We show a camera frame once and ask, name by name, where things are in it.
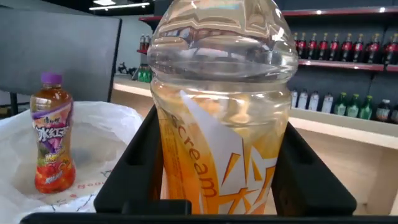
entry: large plastic bottle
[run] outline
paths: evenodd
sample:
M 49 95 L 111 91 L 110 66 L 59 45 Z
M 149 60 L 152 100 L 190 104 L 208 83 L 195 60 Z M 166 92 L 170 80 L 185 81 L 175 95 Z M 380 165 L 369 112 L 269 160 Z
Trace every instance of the large plastic bottle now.
M 35 186 L 49 194 L 69 188 L 75 181 L 70 152 L 72 96 L 61 88 L 62 76 L 42 74 L 43 89 L 30 98 L 30 112 L 37 131 Z
M 276 4 L 175 0 L 147 59 L 166 197 L 188 199 L 196 214 L 263 214 L 289 117 L 286 82 L 297 69 Z

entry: bottle neck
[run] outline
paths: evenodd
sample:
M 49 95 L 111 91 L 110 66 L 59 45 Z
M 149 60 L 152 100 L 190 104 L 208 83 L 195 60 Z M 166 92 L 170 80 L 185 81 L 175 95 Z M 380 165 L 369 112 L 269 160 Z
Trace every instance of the bottle neck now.
M 43 84 L 43 88 L 45 88 L 46 90 L 58 89 L 61 88 L 61 84 Z

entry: purple bottle cap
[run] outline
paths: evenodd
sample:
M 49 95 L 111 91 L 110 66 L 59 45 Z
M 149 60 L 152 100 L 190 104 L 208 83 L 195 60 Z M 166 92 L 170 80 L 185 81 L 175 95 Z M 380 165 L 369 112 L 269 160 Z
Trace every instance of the purple bottle cap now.
M 62 75 L 52 72 L 45 72 L 42 74 L 42 83 L 50 85 L 60 85 L 62 84 Z

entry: ceiling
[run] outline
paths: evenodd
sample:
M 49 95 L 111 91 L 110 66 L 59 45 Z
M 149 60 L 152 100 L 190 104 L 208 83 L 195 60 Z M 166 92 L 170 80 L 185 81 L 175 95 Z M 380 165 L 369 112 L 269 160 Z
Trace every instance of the ceiling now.
M 109 9 L 91 11 L 90 7 L 101 7 L 99 4 L 93 3 L 93 0 L 43 0 L 49 3 L 57 4 L 59 6 L 68 7 L 70 9 L 95 14 L 98 16 L 129 16 L 129 15 L 147 15 L 154 13 L 154 0 L 113 0 L 116 5 L 126 5 L 133 3 L 149 2 L 150 5 L 145 8 L 142 7 L 127 7 L 121 9 Z

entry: plastic bag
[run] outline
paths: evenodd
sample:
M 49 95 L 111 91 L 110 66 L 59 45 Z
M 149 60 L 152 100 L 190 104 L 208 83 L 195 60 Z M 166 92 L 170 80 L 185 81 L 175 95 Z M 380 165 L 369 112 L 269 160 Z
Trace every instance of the plastic bag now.
M 0 120 L 0 223 L 18 223 L 30 212 L 94 212 L 96 193 L 141 123 L 141 116 L 125 106 L 75 102 L 76 180 L 64 192 L 45 195 L 34 186 L 37 146 L 30 111 Z

